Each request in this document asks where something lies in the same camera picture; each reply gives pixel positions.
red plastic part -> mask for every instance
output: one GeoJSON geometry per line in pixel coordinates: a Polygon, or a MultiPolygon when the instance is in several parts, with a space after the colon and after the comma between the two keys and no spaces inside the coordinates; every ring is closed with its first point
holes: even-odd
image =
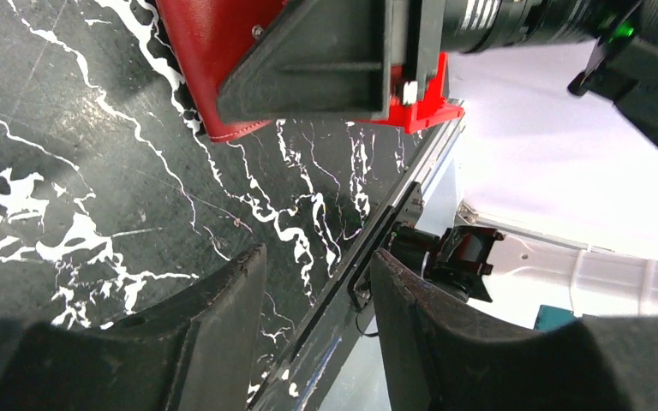
{"type": "MultiPolygon", "coordinates": [[[[446,87],[447,58],[447,53],[440,53],[438,74],[429,82],[422,100],[404,106],[399,98],[392,97],[389,118],[373,123],[401,127],[404,128],[405,133],[412,134],[463,116],[465,112],[463,107],[448,103],[443,95],[446,87]]],[[[393,68],[393,81],[402,81],[401,75],[401,68],[393,68]]]]}
{"type": "Polygon", "coordinates": [[[216,97],[223,80],[254,45],[253,27],[267,27],[284,1],[158,0],[170,45],[211,141],[235,140],[269,123],[223,123],[216,97]]]}

black marble surface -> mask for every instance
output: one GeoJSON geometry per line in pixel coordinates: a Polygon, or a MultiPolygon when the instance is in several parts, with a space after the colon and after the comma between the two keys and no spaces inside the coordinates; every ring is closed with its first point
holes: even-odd
{"type": "Polygon", "coordinates": [[[106,327],[264,242],[258,384],[420,138],[286,120],[212,145],[150,3],[0,0],[0,315],[106,327]]]}

